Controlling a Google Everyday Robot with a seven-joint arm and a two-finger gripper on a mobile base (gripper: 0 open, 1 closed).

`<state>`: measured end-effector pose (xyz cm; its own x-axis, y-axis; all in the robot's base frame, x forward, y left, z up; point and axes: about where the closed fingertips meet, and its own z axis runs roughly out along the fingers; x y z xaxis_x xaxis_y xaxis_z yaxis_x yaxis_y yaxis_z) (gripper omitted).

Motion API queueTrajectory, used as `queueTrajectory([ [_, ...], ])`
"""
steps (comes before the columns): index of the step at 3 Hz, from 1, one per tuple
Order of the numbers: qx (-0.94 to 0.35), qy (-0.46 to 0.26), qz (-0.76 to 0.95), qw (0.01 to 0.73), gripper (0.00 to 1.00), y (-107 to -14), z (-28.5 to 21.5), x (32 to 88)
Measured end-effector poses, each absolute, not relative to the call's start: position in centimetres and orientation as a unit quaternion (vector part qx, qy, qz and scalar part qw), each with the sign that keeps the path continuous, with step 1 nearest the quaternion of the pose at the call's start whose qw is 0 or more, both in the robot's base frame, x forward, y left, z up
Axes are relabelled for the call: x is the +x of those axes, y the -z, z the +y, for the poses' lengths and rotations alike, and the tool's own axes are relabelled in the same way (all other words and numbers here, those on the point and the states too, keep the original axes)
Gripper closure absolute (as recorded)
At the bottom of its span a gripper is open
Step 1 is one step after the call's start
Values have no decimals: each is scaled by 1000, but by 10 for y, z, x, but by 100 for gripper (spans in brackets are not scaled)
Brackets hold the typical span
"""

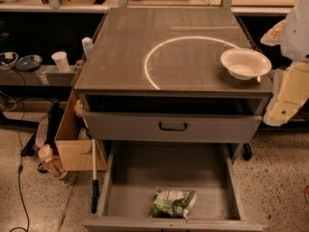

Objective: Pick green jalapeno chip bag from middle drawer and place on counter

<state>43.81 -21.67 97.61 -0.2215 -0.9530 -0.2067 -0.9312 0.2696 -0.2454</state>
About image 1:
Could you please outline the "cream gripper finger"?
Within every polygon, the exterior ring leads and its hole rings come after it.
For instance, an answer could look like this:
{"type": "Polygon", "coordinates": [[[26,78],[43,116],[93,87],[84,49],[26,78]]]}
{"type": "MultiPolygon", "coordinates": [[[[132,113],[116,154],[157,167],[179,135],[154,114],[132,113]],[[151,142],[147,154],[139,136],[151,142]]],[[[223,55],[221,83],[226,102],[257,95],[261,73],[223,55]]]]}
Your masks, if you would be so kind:
{"type": "Polygon", "coordinates": [[[276,23],[261,37],[260,42],[268,46],[280,45],[283,25],[284,20],[281,20],[278,23],[276,23]]]}

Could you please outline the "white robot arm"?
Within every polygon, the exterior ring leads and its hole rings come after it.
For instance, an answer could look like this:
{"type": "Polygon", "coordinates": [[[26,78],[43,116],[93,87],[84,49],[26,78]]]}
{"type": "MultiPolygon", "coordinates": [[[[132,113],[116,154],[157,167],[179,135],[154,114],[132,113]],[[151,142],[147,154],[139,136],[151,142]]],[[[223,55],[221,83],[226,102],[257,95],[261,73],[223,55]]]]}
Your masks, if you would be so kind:
{"type": "Polygon", "coordinates": [[[280,46],[281,54],[293,62],[273,80],[264,123],[279,127],[293,118],[309,99],[309,0],[299,0],[284,20],[260,39],[269,46],[280,46]]]}

